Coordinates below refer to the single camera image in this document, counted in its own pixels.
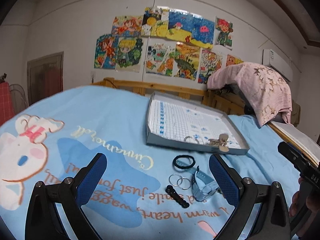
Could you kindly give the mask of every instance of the pink blanket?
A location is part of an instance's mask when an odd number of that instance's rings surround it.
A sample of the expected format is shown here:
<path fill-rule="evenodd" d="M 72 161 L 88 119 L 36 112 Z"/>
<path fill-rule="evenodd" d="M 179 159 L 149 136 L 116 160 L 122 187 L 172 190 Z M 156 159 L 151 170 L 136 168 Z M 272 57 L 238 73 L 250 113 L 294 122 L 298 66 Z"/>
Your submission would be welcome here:
<path fill-rule="evenodd" d="M 226 84 L 237 84 L 251 104 L 262 126 L 278 113 L 290 124 L 292 111 L 291 91 L 284 78 L 274 69 L 244 62 L 221 68 L 212 74 L 208 89 L 220 89 Z"/>

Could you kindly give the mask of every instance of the air conditioner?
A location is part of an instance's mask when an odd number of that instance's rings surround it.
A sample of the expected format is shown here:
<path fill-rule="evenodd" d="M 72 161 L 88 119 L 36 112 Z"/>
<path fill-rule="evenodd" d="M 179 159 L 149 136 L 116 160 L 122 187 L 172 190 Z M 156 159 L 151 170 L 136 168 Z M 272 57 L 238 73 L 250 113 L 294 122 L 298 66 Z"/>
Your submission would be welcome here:
<path fill-rule="evenodd" d="M 278 71 L 288 82 L 292 81 L 293 72 L 291 67 L 276 54 L 272 49 L 264 49 L 262 56 L 262 64 L 267 67 L 272 67 Z"/>

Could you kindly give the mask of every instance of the screw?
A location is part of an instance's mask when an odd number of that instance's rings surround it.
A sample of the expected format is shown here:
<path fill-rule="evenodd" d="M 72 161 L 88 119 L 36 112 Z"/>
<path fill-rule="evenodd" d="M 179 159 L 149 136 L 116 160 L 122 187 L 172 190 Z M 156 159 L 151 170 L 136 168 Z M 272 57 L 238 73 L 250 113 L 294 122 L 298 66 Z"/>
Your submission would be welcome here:
<path fill-rule="evenodd" d="M 275 187 L 280 187 L 280 183 L 277 182 L 277 181 L 275 181 L 275 182 L 273 183 L 273 185 L 275 185 Z"/>
<path fill-rule="evenodd" d="M 36 187 L 41 187 L 42 186 L 42 181 L 38 181 L 37 183 L 36 183 Z"/>
<path fill-rule="evenodd" d="M 67 177 L 64 179 L 63 181 L 65 184 L 70 184 L 72 182 L 72 178 L 71 177 Z"/>
<path fill-rule="evenodd" d="M 244 183 L 246 184 L 251 184 L 252 183 L 252 179 L 250 179 L 249 177 L 245 177 L 243 178 Z"/>

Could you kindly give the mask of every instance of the white wall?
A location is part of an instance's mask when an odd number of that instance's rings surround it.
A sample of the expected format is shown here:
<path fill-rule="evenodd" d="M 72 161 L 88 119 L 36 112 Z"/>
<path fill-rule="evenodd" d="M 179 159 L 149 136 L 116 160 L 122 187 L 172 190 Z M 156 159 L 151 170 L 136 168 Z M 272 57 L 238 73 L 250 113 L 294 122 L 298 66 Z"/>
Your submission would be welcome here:
<path fill-rule="evenodd" d="M 23 52 L 35 4 L 18 0 L 0 26 L 0 75 L 5 72 L 9 84 L 23 84 L 27 77 L 24 69 Z"/>
<path fill-rule="evenodd" d="M 303 72 L 297 100 L 301 116 L 297 128 L 317 141 L 320 133 L 320 57 L 302 55 L 301 64 Z"/>
<path fill-rule="evenodd" d="M 111 32 L 115 16 L 141 15 L 146 6 L 153 5 L 153 1 L 42 0 L 36 6 L 33 23 L 30 25 L 25 69 L 28 60 L 64 51 L 64 89 L 90 83 L 96 39 L 102 34 Z M 274 49 L 288 63 L 289 59 L 283 52 L 291 57 L 295 64 L 300 65 L 300 55 L 293 42 L 270 18 L 246 0 L 157 0 L 156 5 L 188 10 L 211 20 L 215 20 L 218 16 L 233 22 L 233 50 L 215 46 L 213 51 L 230 53 L 244 61 L 261 63 L 262 49 Z M 277 44 L 283 52 L 268 39 Z M 151 42 L 153 41 L 163 42 L 157 38 L 152 38 Z M 294 79 L 290 87 L 292 97 L 296 99 L 300 75 L 297 69 L 292 68 Z M 130 73 L 97 69 L 95 81 L 102 80 L 106 76 L 141 81 L 142 71 Z M 144 80 L 198 89 L 205 88 L 205 85 L 197 84 L 196 81 L 153 74 L 146 74 Z"/>

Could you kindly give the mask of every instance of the black hair tie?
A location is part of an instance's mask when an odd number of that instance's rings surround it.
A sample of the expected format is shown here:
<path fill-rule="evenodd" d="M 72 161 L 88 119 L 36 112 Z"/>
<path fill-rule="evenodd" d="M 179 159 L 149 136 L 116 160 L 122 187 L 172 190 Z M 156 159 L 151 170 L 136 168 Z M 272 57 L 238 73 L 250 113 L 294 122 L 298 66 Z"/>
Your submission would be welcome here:
<path fill-rule="evenodd" d="M 192 160 L 192 164 L 189 165 L 189 166 L 180 166 L 179 164 L 177 164 L 177 160 L 178 160 L 179 158 L 189 158 L 189 159 Z M 178 156 L 176 156 L 176 157 L 173 159 L 172 164 L 173 164 L 173 166 L 175 166 L 175 167 L 177 167 L 177 168 L 179 168 L 179 169 L 187 170 L 187 169 L 190 169 L 190 168 L 192 168 L 193 166 L 195 166 L 196 161 L 195 161 L 194 157 L 192 157 L 191 155 L 178 155 Z"/>

